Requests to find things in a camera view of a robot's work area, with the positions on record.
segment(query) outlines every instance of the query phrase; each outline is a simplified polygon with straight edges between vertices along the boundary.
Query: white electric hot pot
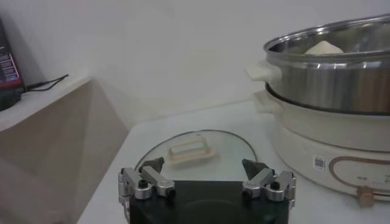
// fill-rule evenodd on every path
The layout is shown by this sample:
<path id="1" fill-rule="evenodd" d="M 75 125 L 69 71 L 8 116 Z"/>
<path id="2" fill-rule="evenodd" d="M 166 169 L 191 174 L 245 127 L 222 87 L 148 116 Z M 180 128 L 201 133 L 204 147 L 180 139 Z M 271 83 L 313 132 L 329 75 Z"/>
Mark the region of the white electric hot pot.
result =
<path id="1" fill-rule="evenodd" d="M 275 38 L 246 69 L 273 113 L 273 146 L 287 165 L 362 206 L 390 200 L 390 14 Z M 338 54 L 305 52 L 326 41 Z"/>

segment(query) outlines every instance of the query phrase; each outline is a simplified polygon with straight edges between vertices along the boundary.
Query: glass pot lid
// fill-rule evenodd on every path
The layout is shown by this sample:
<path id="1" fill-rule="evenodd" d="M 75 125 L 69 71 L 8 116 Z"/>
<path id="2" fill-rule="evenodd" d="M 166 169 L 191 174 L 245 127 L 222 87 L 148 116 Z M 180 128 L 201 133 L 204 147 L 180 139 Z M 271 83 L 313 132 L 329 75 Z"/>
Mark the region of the glass pot lid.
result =
<path id="1" fill-rule="evenodd" d="M 169 180 L 245 181 L 243 159 L 257 161 L 252 146 L 242 137 L 222 130 L 200 130 L 167 139 L 136 165 L 164 157 L 161 170 Z"/>

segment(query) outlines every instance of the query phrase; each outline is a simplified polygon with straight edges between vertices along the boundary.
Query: pot handle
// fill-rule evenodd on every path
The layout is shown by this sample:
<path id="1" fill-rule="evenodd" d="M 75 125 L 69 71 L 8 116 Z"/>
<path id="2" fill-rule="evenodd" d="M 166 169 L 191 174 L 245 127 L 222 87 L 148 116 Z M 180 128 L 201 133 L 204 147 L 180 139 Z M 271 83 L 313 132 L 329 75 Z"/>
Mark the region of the pot handle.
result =
<path id="1" fill-rule="evenodd" d="M 265 89 L 253 94 L 253 103 L 259 113 L 275 114 L 282 111 L 279 103 L 273 101 Z"/>
<path id="2" fill-rule="evenodd" d="M 282 77 L 280 68 L 268 63 L 266 60 L 248 66 L 245 71 L 253 81 L 269 83 Z"/>

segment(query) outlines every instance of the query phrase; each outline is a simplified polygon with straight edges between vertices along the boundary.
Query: barcode label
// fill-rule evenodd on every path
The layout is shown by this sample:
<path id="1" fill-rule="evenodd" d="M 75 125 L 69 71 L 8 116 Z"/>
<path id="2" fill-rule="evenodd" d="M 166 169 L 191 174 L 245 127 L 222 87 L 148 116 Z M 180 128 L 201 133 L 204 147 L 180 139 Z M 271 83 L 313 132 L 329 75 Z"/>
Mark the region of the barcode label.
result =
<path id="1" fill-rule="evenodd" d="M 324 157 L 321 156 L 314 156 L 314 161 L 313 161 L 314 168 L 317 170 L 322 170 L 325 171 L 326 168 L 326 160 Z"/>

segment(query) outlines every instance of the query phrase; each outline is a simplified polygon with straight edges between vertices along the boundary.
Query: white wall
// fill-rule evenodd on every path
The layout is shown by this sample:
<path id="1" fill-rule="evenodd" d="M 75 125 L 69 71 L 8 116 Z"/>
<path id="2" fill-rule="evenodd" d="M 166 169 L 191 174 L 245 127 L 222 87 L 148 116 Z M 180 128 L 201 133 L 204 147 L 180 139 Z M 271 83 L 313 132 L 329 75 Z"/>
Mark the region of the white wall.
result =
<path id="1" fill-rule="evenodd" d="M 28 82 L 87 72 L 121 119 L 246 99 L 265 41 L 389 12 L 388 0 L 1 0 Z"/>

